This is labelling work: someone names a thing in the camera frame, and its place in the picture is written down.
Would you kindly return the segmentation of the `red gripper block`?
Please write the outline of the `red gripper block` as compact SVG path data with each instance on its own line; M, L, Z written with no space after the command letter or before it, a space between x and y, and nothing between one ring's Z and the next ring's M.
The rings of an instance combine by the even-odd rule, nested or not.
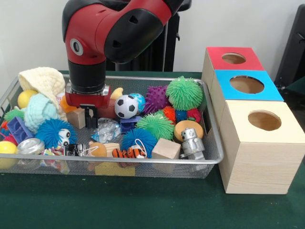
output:
M111 88L106 85L103 90L94 94L81 94L74 91L71 85L66 85L65 98L67 104L70 106L81 107L85 106L85 125L87 128L98 127L98 111L97 108L106 108L109 105L111 96ZM92 108L93 116L90 115L90 106Z

